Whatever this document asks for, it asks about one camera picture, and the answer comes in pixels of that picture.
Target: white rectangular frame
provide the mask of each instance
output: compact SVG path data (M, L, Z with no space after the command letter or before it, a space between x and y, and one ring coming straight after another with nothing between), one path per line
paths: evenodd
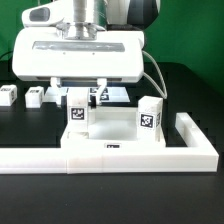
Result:
M219 155L187 113L176 129L188 147L1 148L0 174L104 172L216 172Z

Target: cable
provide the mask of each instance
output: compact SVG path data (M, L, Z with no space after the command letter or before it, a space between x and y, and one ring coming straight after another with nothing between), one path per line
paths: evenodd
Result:
M162 82L162 86L163 86L163 91L159 88L159 86L156 84L156 82L147 74L147 73L143 73L144 74L144 77L146 77L152 84L153 86L157 89L157 91L160 93L160 95L164 98L164 99L167 99L167 91L166 91L166 85L165 85L165 82L163 80L163 76L162 76L162 73L159 69L159 66L158 64L156 63L156 61L154 60L154 58L148 54L147 52L145 51L142 51L143 55L145 55L148 59L151 60L151 62L154 64L154 66L156 67L156 70L159 74L159 77L160 77L160 80Z
M4 58L6 55L11 54L11 53L13 53L13 51L8 51L8 52L2 54L2 55L0 56L0 61L1 61L2 58Z

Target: white block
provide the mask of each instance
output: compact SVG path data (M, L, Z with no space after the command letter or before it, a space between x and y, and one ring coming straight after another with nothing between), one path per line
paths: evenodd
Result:
M44 88L41 86L30 87L25 95L27 108L40 108L44 99Z
M137 137L159 141L163 99L144 96L138 102Z
M71 132L88 132L89 88L69 88L67 94L68 129Z
M4 85L0 89L0 106L11 106L17 99L17 87L15 85Z

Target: label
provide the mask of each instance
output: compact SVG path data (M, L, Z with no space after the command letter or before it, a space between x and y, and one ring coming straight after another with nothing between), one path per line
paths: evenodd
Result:
M119 144L119 143L106 143L105 148L121 148L121 144Z
M90 93L96 93L98 90L98 87L91 87L90 88ZM104 89L103 94L108 93L108 89Z
M31 89L30 90L30 93L39 93L39 90L33 90L33 89Z
M144 129L154 129L155 128L155 116L151 114L140 113L139 125Z
M15 99L15 93L14 93L14 91L11 92L11 98L12 98L12 101Z
M84 108L71 108L71 120L85 120L85 109Z
M10 88L2 88L2 89L1 89L2 92L8 92L8 91L10 91L10 90L11 90Z
M109 100L109 95L106 94L101 95L100 100Z
M156 127L160 124L160 117L161 117L161 113L157 114L157 117L156 117Z

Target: black sticker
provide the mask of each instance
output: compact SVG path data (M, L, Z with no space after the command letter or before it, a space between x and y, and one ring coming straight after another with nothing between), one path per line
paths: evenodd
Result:
M90 93L96 93L97 92L97 90L98 90L98 88L96 87L96 88L90 88Z
M93 97L95 97L96 95L90 95L90 100L91 99L93 99ZM110 98L109 98L109 95L102 95L101 97L100 97L100 100L101 101L108 101Z
M71 119L72 120L84 120L85 109L84 108L71 108Z
M148 114L141 114L141 123L140 126L146 128L153 128L153 116Z

